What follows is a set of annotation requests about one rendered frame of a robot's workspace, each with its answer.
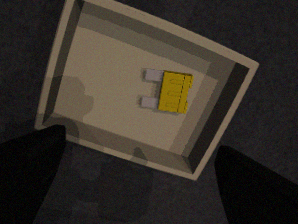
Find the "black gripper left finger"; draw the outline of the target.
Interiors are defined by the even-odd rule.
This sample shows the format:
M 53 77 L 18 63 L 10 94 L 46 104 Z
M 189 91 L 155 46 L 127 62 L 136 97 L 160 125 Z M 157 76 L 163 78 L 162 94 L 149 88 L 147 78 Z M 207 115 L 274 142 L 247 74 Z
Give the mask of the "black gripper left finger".
M 33 224 L 64 151 L 60 124 L 0 144 L 0 224 Z

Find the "beige shallow tray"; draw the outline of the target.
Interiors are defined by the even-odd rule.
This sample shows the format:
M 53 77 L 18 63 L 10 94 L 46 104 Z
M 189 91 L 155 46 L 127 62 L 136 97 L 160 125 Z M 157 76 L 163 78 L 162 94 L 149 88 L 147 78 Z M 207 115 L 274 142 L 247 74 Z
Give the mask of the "beige shallow tray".
M 65 0 L 35 129 L 64 125 L 71 143 L 196 181 L 258 67 L 116 0 Z M 141 105 L 161 92 L 146 68 L 192 73 L 186 113 Z

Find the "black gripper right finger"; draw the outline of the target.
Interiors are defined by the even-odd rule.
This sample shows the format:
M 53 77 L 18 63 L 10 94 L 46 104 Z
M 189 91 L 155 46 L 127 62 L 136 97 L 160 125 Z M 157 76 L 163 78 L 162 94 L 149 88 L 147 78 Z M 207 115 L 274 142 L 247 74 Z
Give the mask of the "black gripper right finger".
M 298 185 L 237 149 L 214 160 L 227 224 L 298 224 Z

